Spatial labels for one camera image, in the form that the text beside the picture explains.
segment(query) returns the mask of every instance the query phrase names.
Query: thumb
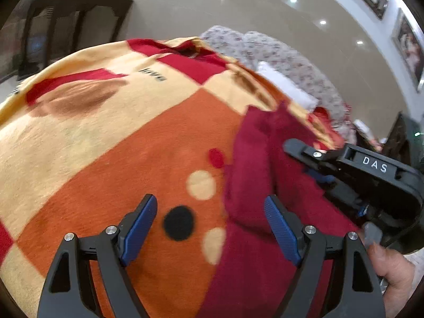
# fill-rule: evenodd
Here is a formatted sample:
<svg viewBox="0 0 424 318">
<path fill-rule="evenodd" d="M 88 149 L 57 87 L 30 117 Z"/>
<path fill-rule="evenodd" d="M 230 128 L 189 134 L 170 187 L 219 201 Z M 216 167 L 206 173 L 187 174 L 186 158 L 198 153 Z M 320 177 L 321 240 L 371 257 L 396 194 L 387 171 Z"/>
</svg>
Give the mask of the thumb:
<svg viewBox="0 0 424 318">
<path fill-rule="evenodd" d="M 399 252 L 376 243 L 368 248 L 368 256 L 376 274 L 385 277 L 389 283 L 383 300 L 386 317 L 394 318 L 408 301 L 415 266 Z"/>
</svg>

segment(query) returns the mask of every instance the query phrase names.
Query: beige dot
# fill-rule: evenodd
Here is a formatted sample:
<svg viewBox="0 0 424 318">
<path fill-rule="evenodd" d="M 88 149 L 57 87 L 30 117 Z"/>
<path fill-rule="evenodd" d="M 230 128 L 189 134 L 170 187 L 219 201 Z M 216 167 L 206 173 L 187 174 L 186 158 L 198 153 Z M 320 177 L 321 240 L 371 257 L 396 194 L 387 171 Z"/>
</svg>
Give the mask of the beige dot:
<svg viewBox="0 0 424 318">
<path fill-rule="evenodd" d="M 225 229 L 216 227 L 206 232 L 202 242 L 202 252 L 206 261 L 217 265 L 221 259 L 222 247 L 225 242 Z"/>
<path fill-rule="evenodd" d="M 187 179 L 187 191 L 197 200 L 208 200 L 216 193 L 215 179 L 207 171 L 195 171 Z"/>
</svg>

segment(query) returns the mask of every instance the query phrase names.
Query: checkered blanket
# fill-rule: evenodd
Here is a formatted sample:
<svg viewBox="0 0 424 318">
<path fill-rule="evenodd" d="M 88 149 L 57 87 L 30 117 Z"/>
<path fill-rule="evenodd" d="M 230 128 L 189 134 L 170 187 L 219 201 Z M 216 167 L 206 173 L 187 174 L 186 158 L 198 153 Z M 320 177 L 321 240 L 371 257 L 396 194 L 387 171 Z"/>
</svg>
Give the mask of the checkered blanket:
<svg viewBox="0 0 424 318">
<path fill-rule="evenodd" d="M 36 317 L 65 233 L 96 235 L 153 193 L 158 214 L 127 271 L 152 318 L 195 317 L 225 242 L 222 165 L 247 107 L 282 100 L 319 147 L 343 143 L 198 38 L 87 48 L 25 80 L 0 108 L 0 277 L 17 304 Z M 164 225 L 179 206 L 194 226 L 183 237 Z M 93 276 L 113 317 L 95 263 Z"/>
</svg>

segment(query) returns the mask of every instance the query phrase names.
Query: dark wooden furniture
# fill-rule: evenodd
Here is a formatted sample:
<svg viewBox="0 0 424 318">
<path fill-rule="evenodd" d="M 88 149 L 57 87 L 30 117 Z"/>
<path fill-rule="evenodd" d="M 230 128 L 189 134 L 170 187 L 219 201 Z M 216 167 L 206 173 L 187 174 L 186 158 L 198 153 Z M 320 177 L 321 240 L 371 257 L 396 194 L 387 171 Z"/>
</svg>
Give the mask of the dark wooden furniture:
<svg viewBox="0 0 424 318">
<path fill-rule="evenodd" d="M 25 21 L 25 28 L 21 41 L 21 63 L 18 68 L 18 79 L 25 79 L 39 71 L 37 63 L 30 63 L 27 59 L 28 54 L 28 37 L 31 28 L 31 22 L 34 17 L 38 16 L 43 10 L 50 8 L 51 17 L 47 29 L 47 36 L 44 48 L 42 69 L 46 68 L 50 62 L 52 53 L 52 40 L 55 30 L 56 22 L 61 17 L 69 16 L 73 12 L 78 12 L 78 18 L 73 31 L 71 51 L 76 51 L 78 41 L 81 34 L 84 18 L 88 11 L 96 6 L 109 7 L 118 18 L 115 24 L 110 42 L 116 41 L 119 30 L 125 19 L 125 16 L 130 9 L 133 0 L 34 0 L 29 7 L 27 19 Z"/>
</svg>

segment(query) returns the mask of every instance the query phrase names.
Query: red dot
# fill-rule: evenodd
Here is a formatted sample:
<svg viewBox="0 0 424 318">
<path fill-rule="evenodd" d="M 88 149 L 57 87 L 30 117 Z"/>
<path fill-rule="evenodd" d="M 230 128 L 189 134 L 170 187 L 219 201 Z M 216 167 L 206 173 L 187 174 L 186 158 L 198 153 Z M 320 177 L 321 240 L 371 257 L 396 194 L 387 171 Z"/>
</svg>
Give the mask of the red dot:
<svg viewBox="0 0 424 318">
<path fill-rule="evenodd" d="M 212 166 L 216 169 L 220 169 L 224 167 L 224 155 L 217 148 L 209 149 L 209 161 L 211 162 Z"/>
</svg>

